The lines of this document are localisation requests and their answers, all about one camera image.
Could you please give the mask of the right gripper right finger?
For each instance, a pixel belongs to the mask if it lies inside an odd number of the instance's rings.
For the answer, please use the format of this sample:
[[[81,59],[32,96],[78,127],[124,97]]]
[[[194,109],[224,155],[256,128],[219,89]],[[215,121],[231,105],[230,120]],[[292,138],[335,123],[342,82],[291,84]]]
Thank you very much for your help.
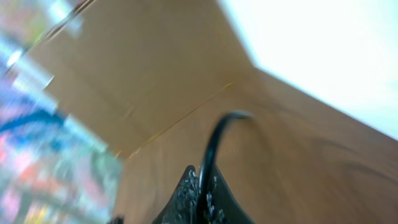
[[[212,197],[211,204],[215,208],[214,215],[218,215],[222,210],[225,223],[254,224],[236,201],[217,165],[214,165],[212,170],[208,190]]]

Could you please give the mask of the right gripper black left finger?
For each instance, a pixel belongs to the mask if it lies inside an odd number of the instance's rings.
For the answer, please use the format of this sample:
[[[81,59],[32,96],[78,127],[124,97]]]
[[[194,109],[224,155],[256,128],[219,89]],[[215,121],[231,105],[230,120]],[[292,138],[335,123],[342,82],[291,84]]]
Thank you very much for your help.
[[[183,172],[170,200],[152,224],[192,224],[197,222],[198,177],[189,165]]]

